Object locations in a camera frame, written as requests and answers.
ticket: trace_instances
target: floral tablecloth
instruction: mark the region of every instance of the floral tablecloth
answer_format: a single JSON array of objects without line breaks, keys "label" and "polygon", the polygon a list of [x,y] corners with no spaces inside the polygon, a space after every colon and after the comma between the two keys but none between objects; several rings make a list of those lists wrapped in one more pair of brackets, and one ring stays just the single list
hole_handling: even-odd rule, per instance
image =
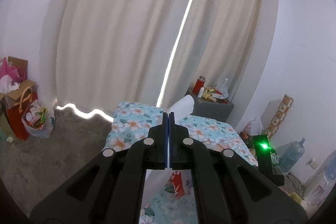
[{"label": "floral tablecloth", "polygon": [[[121,102],[104,149],[120,151],[129,148],[148,135],[151,127],[162,123],[164,109],[141,103]],[[208,148],[221,151],[233,149],[249,164],[257,165],[237,132],[227,123],[189,115],[176,124],[187,127],[189,135]],[[176,199],[174,188],[168,183],[140,213],[140,224],[197,224],[195,200],[192,195]]]}]

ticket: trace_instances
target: gray floor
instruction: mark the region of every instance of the gray floor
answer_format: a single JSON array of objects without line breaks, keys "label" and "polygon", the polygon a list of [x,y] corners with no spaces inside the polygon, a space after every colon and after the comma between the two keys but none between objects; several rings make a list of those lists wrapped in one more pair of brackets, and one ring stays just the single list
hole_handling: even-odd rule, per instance
[{"label": "gray floor", "polygon": [[0,143],[0,177],[20,209],[32,208],[93,159],[105,145],[111,123],[95,115],[89,120],[71,108],[55,110],[56,126],[48,139]]}]

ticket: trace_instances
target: green light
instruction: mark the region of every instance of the green light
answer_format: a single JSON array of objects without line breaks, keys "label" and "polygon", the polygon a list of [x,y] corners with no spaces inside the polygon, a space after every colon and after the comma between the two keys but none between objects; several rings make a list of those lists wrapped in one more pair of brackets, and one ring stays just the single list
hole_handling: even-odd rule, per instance
[{"label": "green light", "polygon": [[263,149],[269,149],[269,146],[266,143],[260,144]]}]

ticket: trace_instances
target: curtain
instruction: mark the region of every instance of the curtain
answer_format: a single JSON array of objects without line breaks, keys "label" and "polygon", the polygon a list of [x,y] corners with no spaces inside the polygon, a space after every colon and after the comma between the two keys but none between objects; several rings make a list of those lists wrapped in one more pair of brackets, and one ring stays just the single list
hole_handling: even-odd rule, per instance
[{"label": "curtain", "polygon": [[56,57],[59,105],[156,104],[188,0],[68,0]]},{"label": "curtain", "polygon": [[181,99],[202,75],[206,86],[228,78],[237,88],[246,66],[258,0],[193,0],[162,99],[167,107]]}]

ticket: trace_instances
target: bag handle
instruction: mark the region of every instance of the bag handle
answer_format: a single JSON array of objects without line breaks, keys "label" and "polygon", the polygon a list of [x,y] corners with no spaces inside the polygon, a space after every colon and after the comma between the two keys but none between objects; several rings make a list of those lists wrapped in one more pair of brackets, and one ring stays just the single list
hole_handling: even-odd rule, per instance
[{"label": "bag handle", "polygon": [[[28,90],[30,91],[29,95],[28,95],[26,98],[23,98],[24,95],[25,95],[25,93],[26,93]],[[22,103],[24,103],[24,102],[27,101],[28,99],[29,99],[29,103],[31,103],[31,102],[33,101],[33,89],[32,89],[31,87],[29,87],[29,86],[26,87],[26,88],[24,89],[24,91],[22,92],[22,94],[21,94],[21,98],[20,98],[20,102],[16,102],[16,103],[14,104],[14,106],[20,105],[20,107],[19,107],[19,113],[22,112]]]}]

